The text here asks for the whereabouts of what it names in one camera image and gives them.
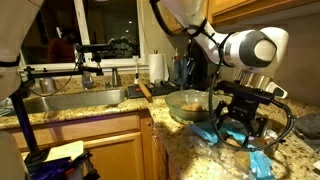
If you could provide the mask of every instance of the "soap dispenser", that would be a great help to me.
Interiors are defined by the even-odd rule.
[[[57,91],[56,83],[51,77],[44,77],[40,79],[40,87],[42,93],[54,93]]]

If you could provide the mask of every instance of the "kitchen counter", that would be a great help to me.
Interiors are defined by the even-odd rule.
[[[139,98],[128,99],[117,106],[96,106],[36,113],[30,114],[29,119],[32,125],[39,125],[149,109],[159,137],[163,141],[170,159],[173,160],[181,179],[220,179],[228,177],[232,179],[219,160],[210,158],[208,152],[193,146],[189,142],[190,130],[188,125],[179,123],[170,116],[164,97],[153,97],[153,103],[148,103],[145,98]],[[298,116],[320,112],[317,107],[307,106],[293,100],[286,100],[285,103]],[[267,114],[270,118],[275,119],[280,117],[280,122],[285,117],[283,112],[272,106],[262,106],[259,113]],[[19,127],[16,117],[0,118],[0,129],[16,127]],[[272,158],[272,169],[277,179],[320,179],[320,176],[313,172],[312,164],[316,159],[313,150],[291,132],[285,138],[285,142],[279,144],[279,148]]]

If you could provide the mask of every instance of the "paper towel roll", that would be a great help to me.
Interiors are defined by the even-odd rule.
[[[154,83],[155,79],[168,80],[169,70],[165,55],[149,54],[149,77],[151,83]]]

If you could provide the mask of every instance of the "glass bowl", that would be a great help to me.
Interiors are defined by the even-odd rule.
[[[216,108],[218,101],[213,96],[213,108]],[[179,121],[201,122],[209,118],[209,93],[197,90],[183,90],[168,94],[165,97],[170,114],[178,118]],[[185,110],[183,106],[197,104],[196,110]]]

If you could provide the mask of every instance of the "kitchen sink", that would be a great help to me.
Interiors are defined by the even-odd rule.
[[[108,90],[81,94],[39,97],[24,100],[28,114],[84,108],[99,105],[117,105],[128,97],[126,90]]]

